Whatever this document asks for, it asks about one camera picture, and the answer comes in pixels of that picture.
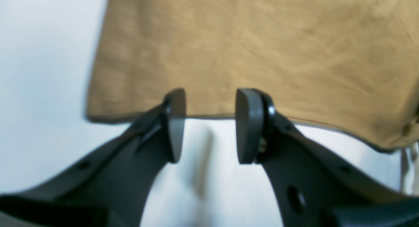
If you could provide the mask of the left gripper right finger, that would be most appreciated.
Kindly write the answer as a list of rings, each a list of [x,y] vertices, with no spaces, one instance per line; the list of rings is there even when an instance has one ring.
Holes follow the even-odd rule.
[[[261,164],[285,227],[417,227],[418,197],[371,178],[305,137],[271,96],[238,88],[235,129],[240,164]]]

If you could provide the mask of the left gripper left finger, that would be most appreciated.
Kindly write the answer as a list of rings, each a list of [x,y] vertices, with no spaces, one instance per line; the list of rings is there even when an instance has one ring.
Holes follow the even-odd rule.
[[[1,195],[1,226],[138,227],[157,175],[180,160],[186,111],[184,89],[174,89],[55,177]]]

